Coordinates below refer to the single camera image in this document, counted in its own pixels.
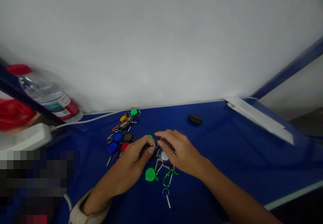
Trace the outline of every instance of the red bottle cap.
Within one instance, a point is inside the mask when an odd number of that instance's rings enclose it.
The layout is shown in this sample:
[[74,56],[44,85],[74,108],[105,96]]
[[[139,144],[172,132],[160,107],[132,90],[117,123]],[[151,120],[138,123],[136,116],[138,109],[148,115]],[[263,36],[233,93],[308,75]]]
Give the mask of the red bottle cap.
[[25,64],[11,65],[6,67],[6,70],[8,70],[8,72],[16,76],[24,75],[32,72],[32,70]]
[[129,143],[124,143],[121,147],[121,151],[125,151],[125,149],[127,148],[127,146],[129,146]]

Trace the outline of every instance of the black key tag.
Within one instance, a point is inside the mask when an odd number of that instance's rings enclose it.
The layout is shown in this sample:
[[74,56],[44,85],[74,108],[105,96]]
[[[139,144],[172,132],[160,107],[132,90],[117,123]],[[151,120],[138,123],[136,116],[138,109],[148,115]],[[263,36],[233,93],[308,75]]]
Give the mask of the black key tag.
[[197,115],[190,114],[188,117],[188,120],[196,125],[201,125],[203,122],[203,119],[198,117]]

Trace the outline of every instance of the bottle label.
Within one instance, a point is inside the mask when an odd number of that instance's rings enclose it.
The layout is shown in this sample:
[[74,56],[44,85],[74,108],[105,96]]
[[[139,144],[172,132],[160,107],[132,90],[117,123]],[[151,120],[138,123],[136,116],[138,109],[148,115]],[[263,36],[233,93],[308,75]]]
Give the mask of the bottle label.
[[76,104],[65,94],[59,97],[57,100],[42,103],[41,105],[62,120],[69,119],[77,115],[80,111]]

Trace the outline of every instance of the sleeve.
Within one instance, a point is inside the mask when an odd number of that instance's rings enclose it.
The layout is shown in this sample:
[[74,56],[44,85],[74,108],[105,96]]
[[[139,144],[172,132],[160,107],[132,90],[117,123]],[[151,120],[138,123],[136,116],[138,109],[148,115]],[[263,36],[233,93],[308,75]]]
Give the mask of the sleeve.
[[111,200],[109,201],[106,209],[98,214],[87,216],[81,211],[81,207],[83,206],[91,192],[92,189],[90,189],[71,210],[69,224],[100,224],[104,220],[110,209]]

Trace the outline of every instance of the red plastic bag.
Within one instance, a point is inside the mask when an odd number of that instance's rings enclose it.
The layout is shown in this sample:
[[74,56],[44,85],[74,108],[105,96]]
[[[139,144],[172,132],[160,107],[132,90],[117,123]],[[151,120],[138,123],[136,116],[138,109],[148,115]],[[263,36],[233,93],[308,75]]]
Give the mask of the red plastic bag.
[[36,112],[17,100],[0,100],[0,130],[18,127],[30,121]]

